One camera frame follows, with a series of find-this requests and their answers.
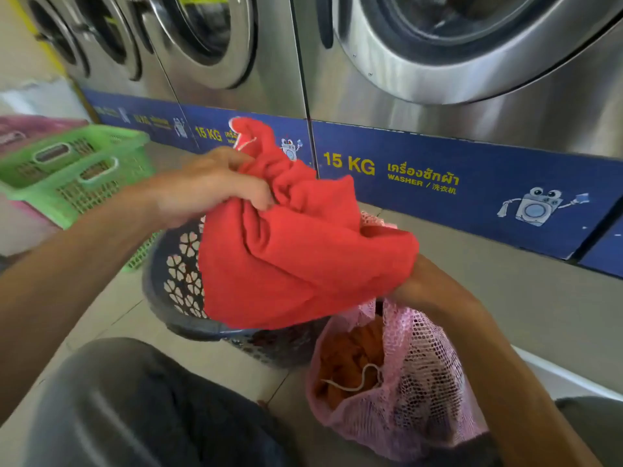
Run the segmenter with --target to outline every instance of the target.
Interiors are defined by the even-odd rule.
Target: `laundry basket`
[[[149,135],[89,125],[51,136],[0,159],[0,190],[27,202],[63,229],[122,187],[153,173],[144,152]],[[126,264],[135,269],[152,236]]]
[[[143,271],[143,292],[153,313],[175,334],[194,341],[225,339],[271,367],[289,369],[312,359],[328,318],[277,330],[232,329],[203,311],[204,288],[197,268],[202,219],[160,235]],[[244,278],[241,276],[240,290]]]

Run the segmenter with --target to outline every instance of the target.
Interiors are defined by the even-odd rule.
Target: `white cord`
[[[340,390],[344,390],[345,392],[358,392],[359,390],[361,390],[363,388],[363,385],[366,383],[366,369],[368,367],[374,367],[376,369],[376,385],[373,387],[375,389],[377,389],[378,387],[381,386],[381,384],[383,383],[383,381],[381,380],[381,369],[375,365],[375,364],[366,364],[363,367],[363,370],[361,371],[361,384],[359,385],[359,387],[357,387],[356,389],[349,389],[346,387],[342,387],[339,384],[336,384],[335,382],[333,382],[332,380],[321,380],[321,382],[326,382],[329,385],[332,385]]]

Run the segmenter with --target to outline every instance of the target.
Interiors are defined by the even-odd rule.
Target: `forearm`
[[[97,295],[157,227],[131,193],[115,196],[0,278],[0,424]]]
[[[600,466],[480,305],[437,311],[506,467]]]

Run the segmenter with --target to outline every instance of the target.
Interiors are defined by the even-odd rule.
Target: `washing machine door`
[[[618,19],[623,0],[316,0],[378,88],[419,104],[491,98],[533,81]]]
[[[130,80],[141,78],[138,48],[123,13],[115,0],[74,0],[83,22],[73,26],[91,35],[105,54],[123,65]]]
[[[26,0],[37,28],[35,38],[49,43],[63,59],[72,77],[89,77],[89,62],[65,20],[48,0]]]
[[[148,0],[180,68],[213,89],[237,85],[255,43],[253,0]]]

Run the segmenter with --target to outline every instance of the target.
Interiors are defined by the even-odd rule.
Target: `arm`
[[[0,276],[0,425],[85,310],[153,232],[177,227],[231,197],[258,209],[269,186],[232,172],[249,156],[218,148],[179,171],[128,187]]]
[[[420,255],[394,298],[446,332],[506,467],[601,465],[468,290]]]

